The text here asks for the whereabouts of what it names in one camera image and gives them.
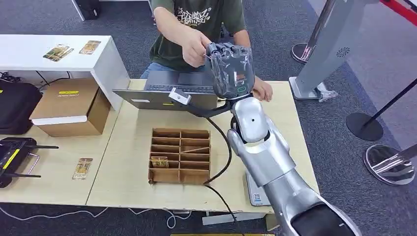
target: man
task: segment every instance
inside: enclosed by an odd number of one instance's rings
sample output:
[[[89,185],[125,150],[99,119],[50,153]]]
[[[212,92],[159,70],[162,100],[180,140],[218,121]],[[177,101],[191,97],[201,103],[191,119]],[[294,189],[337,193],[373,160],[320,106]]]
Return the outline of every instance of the man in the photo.
[[[241,0],[152,0],[153,14],[161,34],[150,50],[150,71],[201,71],[206,46],[220,39],[222,22],[234,44],[250,47]],[[255,77],[254,95],[272,99],[272,87]]]

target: light wood tabletop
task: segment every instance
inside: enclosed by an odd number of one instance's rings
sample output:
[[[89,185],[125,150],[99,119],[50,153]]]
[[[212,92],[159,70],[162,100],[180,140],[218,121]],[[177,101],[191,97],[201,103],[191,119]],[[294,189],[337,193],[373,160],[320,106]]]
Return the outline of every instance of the light wood tabletop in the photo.
[[[131,80],[131,89],[142,89],[145,80]],[[288,82],[272,82],[274,99],[263,103],[266,114],[288,141],[297,170],[318,192],[304,136]],[[232,115],[213,117],[224,132]],[[227,146],[218,131],[204,118],[187,112],[138,110],[123,102],[87,205],[134,208],[165,208],[227,211],[220,198],[204,186],[148,183],[148,160],[152,128],[203,129],[211,132],[211,176],[227,162]],[[273,213],[268,206],[252,206],[244,184],[245,167],[233,155],[228,170],[211,183],[233,211]]]
[[[0,202],[85,205],[117,115],[110,110],[102,135],[53,138],[33,126],[27,134],[18,136],[34,138],[38,145],[59,149],[36,151],[40,159],[31,174],[41,178],[14,178],[7,187],[0,188]],[[0,135],[0,139],[6,137],[16,136]],[[85,180],[72,179],[79,158],[93,158]],[[27,158],[18,173],[27,173],[33,162],[34,157]]]

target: blue jeans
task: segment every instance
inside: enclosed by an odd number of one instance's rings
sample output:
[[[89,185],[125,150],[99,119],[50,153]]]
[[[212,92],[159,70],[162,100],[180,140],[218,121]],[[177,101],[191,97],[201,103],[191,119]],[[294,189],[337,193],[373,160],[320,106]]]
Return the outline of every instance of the blue jeans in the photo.
[[[176,71],[176,70],[163,66],[161,64],[158,64],[156,62],[152,62],[148,66],[148,68],[144,71],[144,73],[141,75],[140,79],[147,79],[151,71]],[[204,71],[204,66],[200,66],[196,68],[193,72],[202,72],[202,71]]]

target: black cable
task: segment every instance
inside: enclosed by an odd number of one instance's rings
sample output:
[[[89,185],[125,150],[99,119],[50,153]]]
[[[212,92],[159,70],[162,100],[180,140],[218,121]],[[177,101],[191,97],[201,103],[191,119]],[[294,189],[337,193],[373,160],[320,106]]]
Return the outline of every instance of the black cable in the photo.
[[[41,87],[39,87],[39,90],[41,90],[43,87],[45,87],[45,86],[47,86],[47,85],[51,86],[51,84],[52,84],[52,83],[55,83],[56,81],[71,79],[71,76],[69,75],[69,72],[68,72],[68,71],[67,71],[67,74],[68,74],[68,78],[59,78],[59,79],[56,79],[56,80],[52,80],[52,81],[51,81],[51,82],[49,82],[48,84],[46,84],[46,85],[42,85]]]
[[[51,86],[51,85],[48,83],[48,81],[46,81],[46,80],[45,80],[45,78],[44,78],[44,77],[43,77],[43,76],[39,73],[39,71],[37,71],[37,70],[36,70],[36,72],[37,72],[37,74],[38,74],[38,75],[42,78],[42,80],[43,80],[43,81],[45,81],[46,85]]]
[[[229,159],[227,160],[227,163],[223,167],[223,169],[221,171],[219,171],[219,173],[217,173],[215,176],[211,177],[206,182],[204,182],[203,183],[204,185],[209,184],[213,180],[217,179],[221,174],[223,174],[227,170],[227,168],[230,166],[230,163],[232,161],[232,148],[230,147],[229,140],[227,140],[227,137],[223,133],[223,130],[221,130],[221,128],[216,123],[214,123],[210,118],[207,117],[206,119],[210,122],[210,124],[212,124],[219,131],[219,133],[223,136],[224,141],[226,141],[227,148],[229,149]]]
[[[223,130],[221,130],[221,128],[214,123],[214,121],[212,121],[210,118],[206,118],[210,124],[212,124],[217,131],[219,131],[219,133],[221,134],[221,136],[223,137],[224,141],[226,141],[227,144],[227,148],[229,149],[229,159],[227,160],[226,165],[223,167],[223,169],[221,169],[215,176],[211,177],[210,179],[208,179],[206,182],[203,183],[203,185],[209,189],[211,189],[213,192],[215,192],[220,199],[223,201],[224,205],[226,205],[227,210],[229,211],[229,213],[232,215],[233,221],[235,222],[235,224],[238,226],[238,230],[242,233],[243,236],[245,236],[245,234],[243,233],[242,228],[240,227],[238,221],[236,220],[235,215],[233,214],[232,210],[230,209],[229,205],[226,203],[226,201],[224,200],[223,196],[221,196],[221,194],[219,192],[217,192],[217,190],[215,190],[213,187],[211,187],[209,185],[210,182],[212,182],[213,180],[217,179],[219,176],[221,176],[226,170],[227,168],[230,166],[230,163],[232,161],[232,147],[230,146],[229,140],[227,139],[226,135],[224,134]]]
[[[9,75],[9,72],[0,72],[1,76],[0,76],[0,80],[1,81],[5,81],[5,82],[9,82],[9,83],[18,83],[21,81],[20,77],[14,77]]]
[[[224,198],[221,196],[221,194],[219,192],[217,192],[217,190],[215,190],[213,187],[211,187],[210,185],[205,185],[205,187],[211,189],[213,192],[215,192],[220,199],[223,201],[224,205],[226,205],[227,210],[229,211],[229,213],[232,215],[233,217],[233,221],[235,222],[235,224],[238,226],[239,231],[242,233],[243,236],[245,236],[245,234],[243,233],[242,228],[240,227],[238,221],[236,220],[235,214],[233,214],[232,210],[230,210],[229,205],[226,203],[226,201],[224,200]]]

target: cardboard divider grid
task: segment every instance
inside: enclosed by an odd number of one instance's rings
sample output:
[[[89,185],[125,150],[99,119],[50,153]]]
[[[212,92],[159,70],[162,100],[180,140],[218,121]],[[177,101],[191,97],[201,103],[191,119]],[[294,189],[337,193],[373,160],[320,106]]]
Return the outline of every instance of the cardboard divider grid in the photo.
[[[148,180],[203,184],[210,178],[210,132],[207,130],[152,130]]]

